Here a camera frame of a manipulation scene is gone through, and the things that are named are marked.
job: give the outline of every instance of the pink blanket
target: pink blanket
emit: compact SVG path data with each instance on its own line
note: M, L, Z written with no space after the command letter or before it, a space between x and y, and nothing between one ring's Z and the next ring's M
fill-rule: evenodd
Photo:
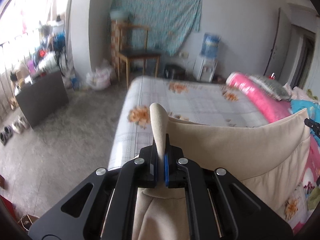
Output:
M290 115L290 103L276 101L262 91L255 83L242 73L232 73L226 84L230 87L237 87L250 101L259 109L268 122L276 122ZM307 197L314 187L317 187L316 180L320 176L320 153L316 140L310 137L310 151L306 163L304 175L300 184L292 196L284 204L284 219L290 224L294 234L296 234L305 224L312 211L307 209ZM303 188L305 196L301 195L300 188ZM286 211L289 208L294 210L293 214L288 215Z

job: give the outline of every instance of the power outlet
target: power outlet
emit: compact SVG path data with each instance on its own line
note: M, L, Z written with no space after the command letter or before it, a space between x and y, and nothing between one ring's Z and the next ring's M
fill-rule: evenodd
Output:
M186 51L180 51L179 52L179 57L188 58L189 57L189 53L186 52Z

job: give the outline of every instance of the silver screw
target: silver screw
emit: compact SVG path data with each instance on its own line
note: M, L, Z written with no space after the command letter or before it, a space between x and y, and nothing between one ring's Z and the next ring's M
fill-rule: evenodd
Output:
M135 163L135 164L143 164L143 163L144 163L144 159L142 159L142 158L136 158L136 159L134 160L134 163Z
M96 174L97 174L98 176L104 175L106 172L107 172L107 171L106 171L105 168L99 168L99 169L96 170Z
M223 168L219 168L217 169L217 174L220 175L220 176L223 176L223 175L226 175L227 174L227 171Z
M178 163L180 163L180 164L182 164L182 165L187 164L187 163L188 163L188 159L186 159L186 158L180 158L180 159L178 159Z

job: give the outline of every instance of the sneaker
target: sneaker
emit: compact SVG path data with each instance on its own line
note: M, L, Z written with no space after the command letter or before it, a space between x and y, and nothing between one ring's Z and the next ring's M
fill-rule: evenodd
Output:
M3 145L5 145L7 143L7 137L5 136L4 132L0 133L0 141Z
M18 122L25 128L28 129L30 124L24 116L18 116Z
M12 130L14 130L18 134L21 134L23 132L23 129L23 125L19 121L13 121Z
M10 137L12 137L12 128L10 125L4 127L4 134L6 136L7 139L9 139Z

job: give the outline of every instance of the black chair seat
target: black chair seat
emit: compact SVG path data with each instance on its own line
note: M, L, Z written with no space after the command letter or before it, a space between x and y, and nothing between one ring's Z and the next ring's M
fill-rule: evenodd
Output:
M127 58L159 57L160 52L151 49L123 49L120 54Z

